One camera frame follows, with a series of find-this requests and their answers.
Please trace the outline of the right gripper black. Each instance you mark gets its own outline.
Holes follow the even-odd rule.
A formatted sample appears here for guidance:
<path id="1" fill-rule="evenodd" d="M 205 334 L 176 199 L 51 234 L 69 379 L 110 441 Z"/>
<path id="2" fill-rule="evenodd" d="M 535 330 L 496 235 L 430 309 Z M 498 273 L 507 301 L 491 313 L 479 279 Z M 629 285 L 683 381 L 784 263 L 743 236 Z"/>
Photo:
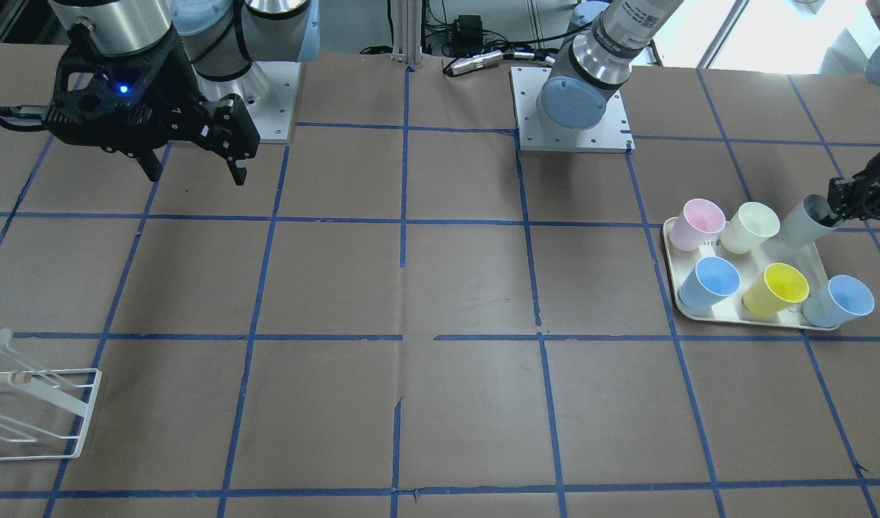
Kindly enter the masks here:
<path id="1" fill-rule="evenodd" d="M 245 185 L 247 160 L 258 154 L 258 128 L 240 95 L 210 101 L 199 93 L 175 29 L 115 56 L 97 48 L 89 29 L 70 29 L 68 36 L 42 118 L 45 130 L 69 145 L 131 153 L 149 181 L 163 174 L 167 141 L 196 137 L 199 147 L 223 158 L 236 186 Z"/>

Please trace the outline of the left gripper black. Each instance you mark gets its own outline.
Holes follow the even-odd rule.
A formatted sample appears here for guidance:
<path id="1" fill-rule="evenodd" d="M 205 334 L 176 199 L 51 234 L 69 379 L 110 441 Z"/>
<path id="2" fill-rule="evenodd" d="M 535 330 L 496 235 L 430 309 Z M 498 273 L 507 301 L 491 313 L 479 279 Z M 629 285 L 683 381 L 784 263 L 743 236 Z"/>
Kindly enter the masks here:
<path id="1" fill-rule="evenodd" d="M 880 151 L 860 173 L 848 179 L 831 179 L 827 203 L 829 215 L 838 221 L 880 221 Z"/>

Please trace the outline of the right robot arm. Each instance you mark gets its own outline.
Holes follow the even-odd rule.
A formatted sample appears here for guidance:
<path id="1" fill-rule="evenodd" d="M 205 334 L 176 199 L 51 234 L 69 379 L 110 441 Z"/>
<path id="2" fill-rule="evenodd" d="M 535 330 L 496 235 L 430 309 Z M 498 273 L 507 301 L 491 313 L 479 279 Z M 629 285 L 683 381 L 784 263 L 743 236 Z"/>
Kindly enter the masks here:
<path id="1" fill-rule="evenodd" d="M 69 145 L 136 160 L 151 181 L 155 150 L 190 142 L 226 162 L 237 186 L 261 135 L 245 87 L 259 62 L 318 55 L 314 1 L 52 1 L 71 43 L 42 128 Z"/>

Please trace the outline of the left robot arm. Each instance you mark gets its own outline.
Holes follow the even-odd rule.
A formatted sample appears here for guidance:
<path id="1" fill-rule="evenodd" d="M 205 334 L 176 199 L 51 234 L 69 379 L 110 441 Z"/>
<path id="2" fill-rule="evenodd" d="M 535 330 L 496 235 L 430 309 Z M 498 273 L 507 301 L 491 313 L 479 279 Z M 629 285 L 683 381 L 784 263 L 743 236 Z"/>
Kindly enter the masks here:
<path id="1" fill-rule="evenodd" d="M 559 127 L 587 130 L 601 122 L 609 99 L 630 78 L 631 63 L 679 1 L 611 1 L 591 21 L 568 32 L 537 101 Z M 832 179 L 825 226 L 850 219 L 880 221 L 880 151 L 860 173 Z"/>

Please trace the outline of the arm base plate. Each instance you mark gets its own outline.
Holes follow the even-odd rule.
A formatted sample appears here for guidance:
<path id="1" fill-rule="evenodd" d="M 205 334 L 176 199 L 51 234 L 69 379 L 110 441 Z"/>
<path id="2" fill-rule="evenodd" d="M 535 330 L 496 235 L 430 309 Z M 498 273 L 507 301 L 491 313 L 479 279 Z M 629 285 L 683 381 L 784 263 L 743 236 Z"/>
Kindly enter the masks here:
<path id="1" fill-rule="evenodd" d="M 523 151 L 626 153 L 636 148 L 622 95 L 615 92 L 598 124 L 562 127 L 544 112 L 541 92 L 550 68 L 511 68 L 513 111 Z"/>
<path id="2" fill-rule="evenodd" d="M 298 99 L 302 64 L 298 62 L 254 62 L 245 75 L 219 82 L 197 76 L 203 95 L 210 101 L 236 93 L 242 97 L 266 144 L 288 144 Z"/>

